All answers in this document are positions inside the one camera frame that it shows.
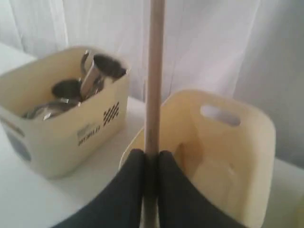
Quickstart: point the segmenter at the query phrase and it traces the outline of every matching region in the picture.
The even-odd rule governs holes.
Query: wooden pole
[[[156,165],[159,153],[165,0],[151,0],[149,74],[146,87],[144,227],[156,227]]]

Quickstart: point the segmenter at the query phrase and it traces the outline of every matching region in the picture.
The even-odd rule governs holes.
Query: white curtain
[[[126,58],[144,99],[148,0],[2,0],[0,41],[43,57],[92,45]],[[263,109],[277,155],[304,167],[302,0],[166,0],[162,98],[184,88]]]

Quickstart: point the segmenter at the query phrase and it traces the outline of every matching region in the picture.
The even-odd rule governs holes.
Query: plastic basket
[[[18,155],[38,173],[55,177],[73,170],[98,146],[121,129],[128,97],[127,73],[79,107],[52,119],[28,120],[21,116],[37,105],[54,100],[51,88],[63,79],[82,77],[84,52],[73,47],[24,65],[0,77],[0,120]],[[87,60],[87,68],[92,58]]]
[[[210,107],[219,111],[212,112]],[[186,90],[162,105],[160,128],[160,150],[174,153],[186,176],[211,203],[249,228],[262,226],[276,142],[274,125],[263,112],[234,100]],[[143,147],[141,130],[120,166],[131,149]]]

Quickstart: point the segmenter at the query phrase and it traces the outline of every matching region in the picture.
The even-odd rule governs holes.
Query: black stripe pattern
[[[110,123],[115,119],[119,114],[119,102],[110,107],[107,111],[104,112],[104,126]]]

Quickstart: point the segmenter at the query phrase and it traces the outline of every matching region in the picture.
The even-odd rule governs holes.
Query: white tabletop
[[[0,43],[0,73],[35,58]],[[0,127],[0,227],[47,228],[91,201],[112,179],[120,157],[143,126],[144,104],[128,99],[126,125],[75,172],[47,180],[15,154]],[[304,195],[304,170],[275,160],[264,228],[295,228],[295,210]]]

